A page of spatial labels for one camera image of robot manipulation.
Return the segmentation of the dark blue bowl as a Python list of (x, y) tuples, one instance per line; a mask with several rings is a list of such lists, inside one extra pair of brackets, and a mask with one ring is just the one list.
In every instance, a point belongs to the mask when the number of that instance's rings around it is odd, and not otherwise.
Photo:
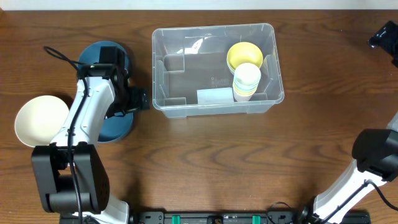
[(129, 58), (126, 49), (122, 45), (118, 44), (117, 42), (113, 42), (110, 40), (102, 40), (99, 42), (95, 42), (95, 43), (89, 45), (84, 51), (82, 51), (78, 61), (81, 63), (85, 63), (85, 64), (98, 63), (99, 59), (100, 59), (101, 47), (117, 47), (124, 52), (124, 55), (125, 55), (124, 69), (127, 73), (127, 77), (130, 78), (131, 73), (132, 73), (131, 72), (131, 68), (132, 68), (131, 59)]
[(134, 114), (116, 113), (105, 119), (99, 133), (98, 142), (113, 142), (124, 138), (130, 132), (134, 121)]

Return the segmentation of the cream bowl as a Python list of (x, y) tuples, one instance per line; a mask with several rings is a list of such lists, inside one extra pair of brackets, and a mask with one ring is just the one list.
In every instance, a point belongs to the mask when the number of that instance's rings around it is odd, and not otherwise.
[(52, 95), (28, 101), (15, 118), (14, 130), (21, 143), (29, 147), (48, 145), (69, 114), (67, 104)]

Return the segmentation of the cream cup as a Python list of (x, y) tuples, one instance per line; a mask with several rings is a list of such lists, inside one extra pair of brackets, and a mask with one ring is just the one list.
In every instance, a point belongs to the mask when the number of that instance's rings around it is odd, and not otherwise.
[(253, 63), (242, 63), (235, 69), (234, 79), (242, 85), (257, 85), (261, 79), (260, 68)]

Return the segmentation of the small yellow bowl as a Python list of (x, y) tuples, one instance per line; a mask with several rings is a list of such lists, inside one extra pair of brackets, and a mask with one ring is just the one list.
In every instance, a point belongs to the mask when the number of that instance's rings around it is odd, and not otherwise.
[(226, 63), (236, 69), (242, 63), (253, 63), (261, 67), (264, 57), (260, 48), (250, 42), (239, 42), (234, 44), (226, 55)]

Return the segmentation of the small white bowl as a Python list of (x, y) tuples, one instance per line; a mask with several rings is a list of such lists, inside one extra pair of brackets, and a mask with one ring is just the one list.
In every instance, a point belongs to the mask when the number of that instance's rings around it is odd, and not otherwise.
[(229, 68), (231, 74), (234, 75), (235, 69), (233, 69), (232, 66), (231, 66), (230, 64), (228, 64), (228, 63), (227, 63), (227, 66), (228, 66), (228, 68)]

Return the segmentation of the yellow cup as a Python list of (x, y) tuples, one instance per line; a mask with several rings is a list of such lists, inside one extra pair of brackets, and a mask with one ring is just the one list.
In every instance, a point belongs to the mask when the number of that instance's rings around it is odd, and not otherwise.
[(246, 91), (246, 90), (240, 90), (237, 88), (233, 88), (233, 91), (235, 92), (235, 94), (241, 95), (241, 96), (251, 96), (256, 92), (257, 88), (253, 88), (250, 91)]
[(257, 88), (252, 88), (250, 90), (244, 90), (236, 85), (233, 85), (233, 90), (239, 95), (253, 95)]

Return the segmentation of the pink cup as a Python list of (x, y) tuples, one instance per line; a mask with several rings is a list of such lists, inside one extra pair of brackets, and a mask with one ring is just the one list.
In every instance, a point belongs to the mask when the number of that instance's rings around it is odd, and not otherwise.
[(234, 95), (234, 99), (237, 102), (244, 102), (244, 101), (249, 101), (252, 98), (252, 94), (251, 95), (240, 95), (238, 92), (233, 92)]

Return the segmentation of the light blue cup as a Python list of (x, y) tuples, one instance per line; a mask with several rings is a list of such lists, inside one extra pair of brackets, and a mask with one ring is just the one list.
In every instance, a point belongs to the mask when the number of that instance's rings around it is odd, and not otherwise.
[(240, 88), (242, 88), (242, 89), (244, 89), (244, 90), (250, 90), (252, 88), (257, 88), (258, 87), (258, 83), (253, 84), (253, 85), (245, 85), (245, 84), (242, 84), (242, 83), (240, 83), (240, 82), (238, 82), (236, 80), (233, 82), (233, 84), (238, 86), (238, 87), (240, 87)]

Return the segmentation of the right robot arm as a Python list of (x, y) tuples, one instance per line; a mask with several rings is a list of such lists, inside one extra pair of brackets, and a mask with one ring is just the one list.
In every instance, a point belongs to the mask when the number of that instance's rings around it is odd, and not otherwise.
[(353, 144), (352, 157), (339, 178), (303, 209), (297, 223), (341, 223), (373, 190), (389, 208), (397, 210), (380, 191), (380, 186), (397, 178), (397, 116), (386, 129), (361, 131)]

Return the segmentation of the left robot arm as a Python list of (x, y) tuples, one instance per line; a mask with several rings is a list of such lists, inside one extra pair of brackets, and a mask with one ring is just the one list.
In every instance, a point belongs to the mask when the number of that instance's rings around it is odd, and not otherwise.
[(110, 193), (96, 151), (104, 120), (148, 105), (146, 93), (129, 87), (122, 65), (86, 64), (67, 119), (46, 146), (36, 146), (32, 166), (43, 209), (69, 223), (128, 223), (129, 205)]

